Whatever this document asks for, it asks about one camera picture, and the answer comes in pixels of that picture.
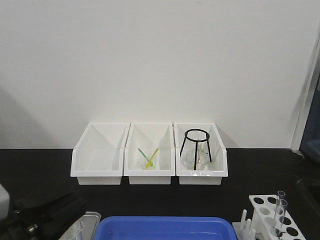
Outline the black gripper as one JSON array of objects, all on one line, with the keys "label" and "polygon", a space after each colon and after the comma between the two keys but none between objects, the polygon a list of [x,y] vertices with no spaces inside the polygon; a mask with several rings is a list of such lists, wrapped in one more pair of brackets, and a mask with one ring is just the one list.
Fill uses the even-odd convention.
[{"label": "black gripper", "polygon": [[0,238],[58,240],[85,212],[86,201],[74,193],[34,207],[10,203],[7,216],[0,220]]}]

